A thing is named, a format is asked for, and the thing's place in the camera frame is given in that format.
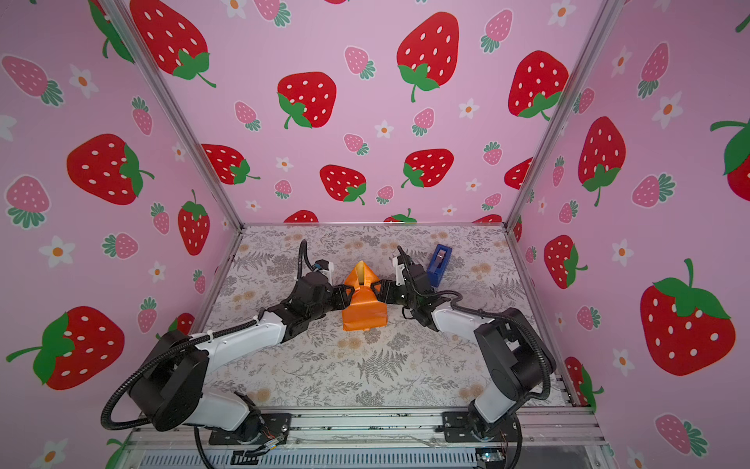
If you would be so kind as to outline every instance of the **white flower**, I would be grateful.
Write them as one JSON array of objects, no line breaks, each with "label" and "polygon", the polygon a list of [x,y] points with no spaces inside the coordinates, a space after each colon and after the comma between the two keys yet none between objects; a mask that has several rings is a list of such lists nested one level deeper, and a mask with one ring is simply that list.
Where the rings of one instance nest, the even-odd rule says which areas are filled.
[{"label": "white flower", "polygon": [[233,18],[235,15],[245,19],[245,10],[242,7],[248,3],[248,0],[221,0],[221,3],[226,5],[226,15],[229,18]]},{"label": "white flower", "polygon": [[0,138],[12,142],[13,134],[11,134],[11,127],[13,127],[16,122],[16,119],[10,116],[0,116]]},{"label": "white flower", "polygon": [[570,0],[562,0],[560,3],[553,3],[550,9],[552,10],[552,16],[547,25],[557,23],[562,28],[565,25],[568,15],[573,14],[575,11],[575,5],[570,5]]},{"label": "white flower", "polygon": [[644,454],[633,451],[630,446],[628,446],[628,466],[633,469],[648,469],[644,463]]},{"label": "white flower", "polygon": [[288,158],[276,158],[276,167],[287,173],[289,168],[294,168],[294,165],[289,162]]},{"label": "white flower", "polygon": [[471,181],[468,181],[466,183],[466,191],[474,191],[476,192],[477,188],[482,185],[481,182],[477,182],[476,178],[472,179]]},{"label": "white flower", "polygon": [[73,73],[73,76],[70,77],[70,84],[73,86],[76,86],[77,88],[81,88],[81,92],[84,96],[87,98],[90,98],[92,96],[92,93],[98,92],[99,88],[92,82],[92,73],[88,70],[78,70],[78,67],[76,67],[73,64],[70,64],[70,71]]},{"label": "white flower", "polygon": [[677,105],[682,96],[683,92],[677,92],[671,99],[666,96],[661,97],[658,102],[659,110],[654,113],[651,120],[661,121],[661,128],[667,128],[669,121],[673,117],[677,117],[683,113],[682,107]]},{"label": "white flower", "polygon": [[148,273],[151,275],[151,281],[153,283],[158,282],[159,280],[164,280],[164,271],[167,270],[167,266],[162,266],[159,264],[159,261],[154,262],[154,268],[149,269]]},{"label": "white flower", "polygon": [[383,121],[382,124],[376,125],[375,130],[377,131],[377,137],[385,137],[385,138],[391,138],[391,132],[393,131],[393,127],[391,125],[388,125],[388,122]]},{"label": "white flower", "polygon": [[612,59],[612,66],[614,67],[612,69],[612,77],[614,77],[617,74],[624,74],[625,73],[625,63],[630,59],[630,56],[632,56],[632,52],[628,52],[625,46],[622,46],[622,50],[620,51],[619,55]]},{"label": "white flower", "polygon": [[635,254],[633,250],[628,249],[627,239],[624,239],[620,244],[613,242],[612,249],[614,250],[612,261],[618,260],[623,267],[628,265],[628,257],[633,257],[633,254]]},{"label": "white flower", "polygon": [[52,268],[60,262],[66,264],[72,264],[73,258],[71,252],[76,248],[76,245],[72,242],[63,244],[62,239],[59,236],[52,237],[52,245],[42,246],[39,248],[39,252],[45,256],[49,256],[49,267]]},{"label": "white flower", "polygon": [[182,148],[180,142],[177,142],[173,147],[172,151],[175,152],[176,161],[185,161],[185,150]]},{"label": "white flower", "polygon": [[59,443],[53,443],[52,441],[47,441],[44,444],[44,452],[41,456],[36,458],[34,462],[32,462],[29,467],[40,467],[41,469],[50,469],[55,464],[60,464],[65,460],[65,453],[62,452],[62,450],[65,448],[65,445],[68,444],[68,439],[65,438],[63,441],[60,441]]},{"label": "white flower", "polygon": [[469,119],[474,119],[474,112],[479,110],[479,105],[474,104],[474,98],[471,98],[466,103],[459,104],[458,109],[461,110],[461,114],[458,115],[459,118],[468,117]]},{"label": "white flower", "polygon": [[623,376],[628,376],[628,370],[632,370],[635,368],[633,362],[628,360],[628,351],[623,350],[622,352],[619,352],[616,348],[613,348],[612,352],[614,353],[614,361],[612,362],[612,366],[615,368],[619,368],[619,370],[622,371]]}]

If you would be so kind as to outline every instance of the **orange 3d printed part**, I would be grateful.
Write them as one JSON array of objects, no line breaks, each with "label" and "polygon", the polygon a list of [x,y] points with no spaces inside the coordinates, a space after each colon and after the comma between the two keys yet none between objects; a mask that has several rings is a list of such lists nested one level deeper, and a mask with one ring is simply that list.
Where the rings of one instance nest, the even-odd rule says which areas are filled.
[{"label": "orange 3d printed part", "polygon": [[380,280],[368,265],[360,260],[343,282],[354,287],[351,305],[343,310],[343,330],[356,331],[388,325],[385,303],[379,302],[370,285]]}]

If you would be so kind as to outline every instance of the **strawberry wallpaper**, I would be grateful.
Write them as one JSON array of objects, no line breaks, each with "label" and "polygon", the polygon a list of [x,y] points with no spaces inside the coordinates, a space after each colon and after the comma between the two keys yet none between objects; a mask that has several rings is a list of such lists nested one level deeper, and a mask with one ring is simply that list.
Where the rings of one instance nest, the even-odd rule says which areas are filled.
[{"label": "strawberry wallpaper", "polygon": [[250,224],[507,218],[600,4],[129,3]]},{"label": "strawberry wallpaper", "polygon": [[745,457],[749,14],[627,2],[515,231],[618,467]]},{"label": "strawberry wallpaper", "polygon": [[101,408],[190,329],[233,232],[98,2],[0,25],[3,465],[112,467]]}]

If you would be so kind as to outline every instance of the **table surface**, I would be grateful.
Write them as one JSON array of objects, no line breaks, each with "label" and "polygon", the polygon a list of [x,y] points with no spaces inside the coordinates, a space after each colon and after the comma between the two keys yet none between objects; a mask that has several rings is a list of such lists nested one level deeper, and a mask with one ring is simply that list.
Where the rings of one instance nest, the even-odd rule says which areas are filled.
[{"label": "table surface", "polygon": [[[208,318],[221,330],[278,304],[294,287],[299,242],[310,261],[334,263],[334,284],[360,260],[381,278],[395,278],[397,245],[427,267],[437,244],[453,248],[441,288],[463,294],[462,305],[487,311],[520,309],[536,327],[501,228],[482,225],[283,225],[249,227]],[[490,383],[479,348],[405,320],[388,306],[388,325],[346,332],[339,311],[310,323],[291,341],[221,366],[206,385],[246,393],[259,407],[464,406]],[[546,401],[569,405],[553,376]]]}]

